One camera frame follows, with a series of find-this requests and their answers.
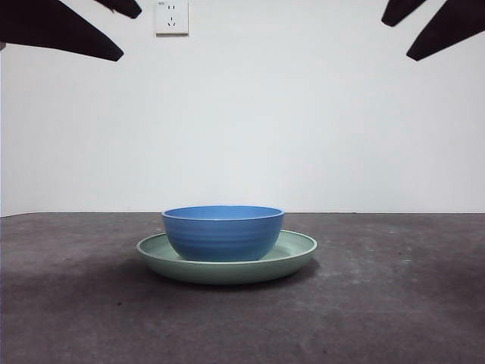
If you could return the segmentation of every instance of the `pale green dish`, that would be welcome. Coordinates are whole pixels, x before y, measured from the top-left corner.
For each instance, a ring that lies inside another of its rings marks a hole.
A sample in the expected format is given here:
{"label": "pale green dish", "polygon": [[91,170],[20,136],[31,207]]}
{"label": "pale green dish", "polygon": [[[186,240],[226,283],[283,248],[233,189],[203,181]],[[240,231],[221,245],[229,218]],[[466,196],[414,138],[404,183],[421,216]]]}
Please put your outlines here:
{"label": "pale green dish", "polygon": [[178,281],[201,284],[245,284],[284,277],[311,259],[317,242],[311,237],[282,230],[274,248],[250,262],[196,262],[182,259],[166,233],[147,237],[136,245],[147,266]]}

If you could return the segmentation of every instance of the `electrical outlet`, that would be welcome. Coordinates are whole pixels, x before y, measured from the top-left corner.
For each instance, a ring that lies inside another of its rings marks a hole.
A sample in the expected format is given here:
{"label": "electrical outlet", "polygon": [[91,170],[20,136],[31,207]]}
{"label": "electrical outlet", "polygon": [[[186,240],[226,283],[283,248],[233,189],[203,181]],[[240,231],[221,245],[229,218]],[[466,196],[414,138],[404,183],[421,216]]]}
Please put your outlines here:
{"label": "electrical outlet", "polygon": [[188,0],[161,0],[155,6],[155,32],[157,36],[189,34]]}

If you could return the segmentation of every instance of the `table surface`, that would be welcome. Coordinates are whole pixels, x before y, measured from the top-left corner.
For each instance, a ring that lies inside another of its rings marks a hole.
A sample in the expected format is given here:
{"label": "table surface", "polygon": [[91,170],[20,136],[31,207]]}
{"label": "table surface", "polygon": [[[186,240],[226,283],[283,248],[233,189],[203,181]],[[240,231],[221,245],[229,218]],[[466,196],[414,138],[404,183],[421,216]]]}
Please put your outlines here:
{"label": "table surface", "polygon": [[319,242],[243,286],[149,271],[159,214],[2,219],[2,362],[485,362],[485,215],[287,214]]}

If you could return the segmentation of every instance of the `bowl rim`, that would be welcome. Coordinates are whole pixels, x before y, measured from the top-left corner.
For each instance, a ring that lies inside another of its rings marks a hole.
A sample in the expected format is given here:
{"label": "bowl rim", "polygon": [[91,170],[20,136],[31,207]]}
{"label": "bowl rim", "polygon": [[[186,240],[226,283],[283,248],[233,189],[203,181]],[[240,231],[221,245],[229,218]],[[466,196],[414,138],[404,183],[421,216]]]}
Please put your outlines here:
{"label": "bowl rim", "polygon": [[[278,213],[268,215],[268,216],[260,216],[255,218],[181,218],[180,216],[172,216],[169,215],[170,212],[173,210],[181,210],[181,209],[193,209],[193,208],[201,208],[201,207],[256,207],[258,209],[272,209],[277,210]],[[263,218],[276,218],[277,216],[283,216],[285,212],[282,209],[277,207],[270,207],[270,206],[257,206],[257,205],[197,205],[197,206],[183,206],[183,207],[176,207],[173,209],[165,210],[161,213],[164,218],[176,218],[178,220],[187,220],[187,221],[244,221],[244,220],[260,220]]]}

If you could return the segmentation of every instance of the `ceramic bowl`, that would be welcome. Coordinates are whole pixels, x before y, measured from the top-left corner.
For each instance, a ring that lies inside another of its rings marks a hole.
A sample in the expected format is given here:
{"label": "ceramic bowl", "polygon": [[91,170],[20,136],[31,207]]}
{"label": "ceramic bowl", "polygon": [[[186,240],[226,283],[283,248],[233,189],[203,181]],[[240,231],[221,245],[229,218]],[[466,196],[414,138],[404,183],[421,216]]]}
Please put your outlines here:
{"label": "ceramic bowl", "polygon": [[162,213],[168,241],[186,260],[258,260],[276,243],[284,212],[263,206],[193,206]]}

